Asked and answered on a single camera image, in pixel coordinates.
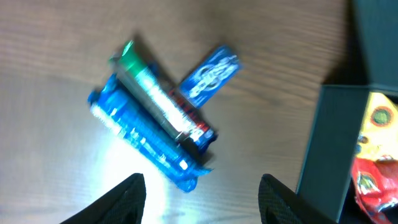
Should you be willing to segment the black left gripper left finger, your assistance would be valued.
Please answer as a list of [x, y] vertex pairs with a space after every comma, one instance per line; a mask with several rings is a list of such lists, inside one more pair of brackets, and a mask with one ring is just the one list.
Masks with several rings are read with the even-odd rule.
[[144, 176], [135, 173], [62, 224], [141, 224], [145, 201]]

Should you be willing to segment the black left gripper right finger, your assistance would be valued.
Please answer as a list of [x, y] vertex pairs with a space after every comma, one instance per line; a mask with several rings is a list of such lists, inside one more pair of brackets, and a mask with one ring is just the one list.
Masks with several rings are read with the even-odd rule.
[[258, 204], [262, 224], [336, 224], [270, 174], [261, 177]]

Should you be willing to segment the blue cookie pack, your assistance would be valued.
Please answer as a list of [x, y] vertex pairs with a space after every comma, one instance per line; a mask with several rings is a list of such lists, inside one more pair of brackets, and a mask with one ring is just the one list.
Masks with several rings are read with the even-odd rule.
[[180, 190], [189, 193], [212, 170], [197, 162], [154, 120], [112, 74], [89, 97], [91, 113], [114, 135], [138, 150]]

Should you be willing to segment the red snack packet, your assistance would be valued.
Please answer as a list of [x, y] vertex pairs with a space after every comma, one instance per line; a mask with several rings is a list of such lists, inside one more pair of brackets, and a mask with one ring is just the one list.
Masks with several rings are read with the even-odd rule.
[[373, 223], [397, 223], [397, 161], [355, 158], [355, 201]]

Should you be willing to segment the yellow snack packet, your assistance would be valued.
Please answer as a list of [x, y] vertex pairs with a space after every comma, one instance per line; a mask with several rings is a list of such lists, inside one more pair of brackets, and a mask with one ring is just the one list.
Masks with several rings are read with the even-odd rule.
[[356, 157], [371, 161], [397, 160], [397, 105], [382, 93], [369, 94]]

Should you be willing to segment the green black candy bar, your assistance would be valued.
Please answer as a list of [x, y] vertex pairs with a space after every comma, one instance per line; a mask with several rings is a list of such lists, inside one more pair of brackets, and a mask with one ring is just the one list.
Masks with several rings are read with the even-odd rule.
[[186, 138], [197, 141], [203, 131], [164, 91], [150, 68], [127, 41], [111, 58], [110, 64], [119, 80], [134, 95], [150, 115], [176, 141]]

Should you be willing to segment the black box with lid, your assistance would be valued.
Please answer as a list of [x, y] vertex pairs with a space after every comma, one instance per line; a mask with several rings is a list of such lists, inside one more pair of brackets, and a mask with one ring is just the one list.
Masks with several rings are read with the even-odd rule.
[[347, 1], [343, 56], [321, 85], [296, 193], [336, 223], [371, 91], [397, 99], [397, 0]]

